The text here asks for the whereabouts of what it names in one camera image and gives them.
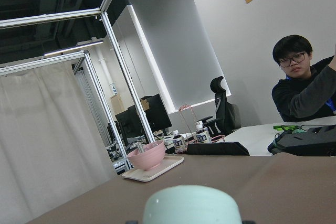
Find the black office chair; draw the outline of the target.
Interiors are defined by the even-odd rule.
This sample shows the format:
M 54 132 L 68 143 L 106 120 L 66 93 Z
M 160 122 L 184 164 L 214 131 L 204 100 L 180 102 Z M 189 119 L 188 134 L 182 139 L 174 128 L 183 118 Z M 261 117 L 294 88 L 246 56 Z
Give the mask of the black office chair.
M 212 116 L 200 119 L 211 137 L 227 136 L 241 128 L 238 106 L 227 101 L 226 90 L 221 85 L 223 80 L 224 77 L 219 76 L 210 83 L 210 89 L 215 93 L 215 119 Z

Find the green plastic cup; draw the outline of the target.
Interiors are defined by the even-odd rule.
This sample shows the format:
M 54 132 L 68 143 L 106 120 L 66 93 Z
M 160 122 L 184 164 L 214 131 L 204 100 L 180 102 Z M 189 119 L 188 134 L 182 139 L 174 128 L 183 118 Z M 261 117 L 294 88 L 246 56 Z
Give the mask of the green plastic cup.
M 237 203 L 227 193 L 201 185 L 179 185 L 150 196 L 142 222 L 242 223 L 242 219 Z

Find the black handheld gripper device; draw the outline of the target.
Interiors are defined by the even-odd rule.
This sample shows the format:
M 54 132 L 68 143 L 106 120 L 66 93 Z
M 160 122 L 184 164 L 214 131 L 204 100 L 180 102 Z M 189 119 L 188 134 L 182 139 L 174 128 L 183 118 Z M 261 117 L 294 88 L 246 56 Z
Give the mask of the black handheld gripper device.
M 277 135 L 268 152 L 297 156 L 335 156 L 335 125 L 310 127 L 303 132 L 288 129 Z

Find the drink bottle white label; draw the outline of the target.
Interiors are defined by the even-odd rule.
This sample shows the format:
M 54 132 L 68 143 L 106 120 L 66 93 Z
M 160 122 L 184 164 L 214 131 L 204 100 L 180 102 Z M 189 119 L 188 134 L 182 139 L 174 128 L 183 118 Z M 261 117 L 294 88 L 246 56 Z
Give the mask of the drink bottle white label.
M 196 140 L 197 143 L 211 143 L 211 136 L 209 134 L 208 128 L 203 125 L 202 121 L 197 121 L 196 126 Z

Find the cream plastic tray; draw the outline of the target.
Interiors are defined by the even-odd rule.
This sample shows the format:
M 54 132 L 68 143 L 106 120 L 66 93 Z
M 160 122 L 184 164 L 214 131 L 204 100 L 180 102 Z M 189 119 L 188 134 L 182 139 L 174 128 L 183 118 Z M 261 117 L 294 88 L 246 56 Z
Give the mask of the cream plastic tray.
M 150 182 L 184 161 L 183 156 L 165 156 L 160 165 L 150 170 L 133 168 L 122 174 L 123 178 L 140 182 Z

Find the pink bowl with ice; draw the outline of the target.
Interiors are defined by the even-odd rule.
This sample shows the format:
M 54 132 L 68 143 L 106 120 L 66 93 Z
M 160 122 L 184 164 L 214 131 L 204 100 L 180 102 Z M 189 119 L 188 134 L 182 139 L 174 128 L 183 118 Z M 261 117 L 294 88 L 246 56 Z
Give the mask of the pink bowl with ice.
M 135 168 L 149 170 L 160 165 L 165 156 L 165 144 L 163 140 L 143 145 L 143 149 L 144 152 L 142 153 L 136 149 L 127 155 L 128 160 Z

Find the aluminium frame post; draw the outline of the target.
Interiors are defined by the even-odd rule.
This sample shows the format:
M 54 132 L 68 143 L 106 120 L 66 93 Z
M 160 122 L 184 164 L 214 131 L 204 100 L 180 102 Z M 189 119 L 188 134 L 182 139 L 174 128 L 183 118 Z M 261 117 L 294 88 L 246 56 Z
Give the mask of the aluminium frame post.
M 133 84 L 130 72 L 128 70 L 126 61 L 125 61 L 124 56 L 122 54 L 122 51 L 120 49 L 119 43 L 118 43 L 118 41 L 116 39 L 116 36 L 114 34 L 114 31 L 112 29 L 111 23 L 110 23 L 109 18 L 108 18 L 108 14 L 106 12 L 104 12 L 104 13 L 101 13 L 100 16 L 101 16 L 104 28 L 107 32 L 108 38 L 109 38 L 109 40 L 110 40 L 110 42 L 113 46 L 113 49 L 115 51 L 116 56 L 117 56 L 121 71 L 122 71 L 123 76 L 125 78 L 125 81 L 127 83 L 127 86 L 128 86 L 129 91 L 130 91 L 132 100 L 134 102 L 137 114 L 138 114 L 138 116 L 140 118 L 140 121 L 141 121 L 141 124 L 143 126 L 145 135 L 146 135 L 149 143 L 153 143 L 153 142 L 155 142 L 155 138 L 153 136 L 150 125 L 149 125 L 148 120 L 146 118 L 146 114 L 143 110 L 143 107 L 142 107 L 141 101 L 139 99 L 139 96 L 136 92 L 135 86 Z

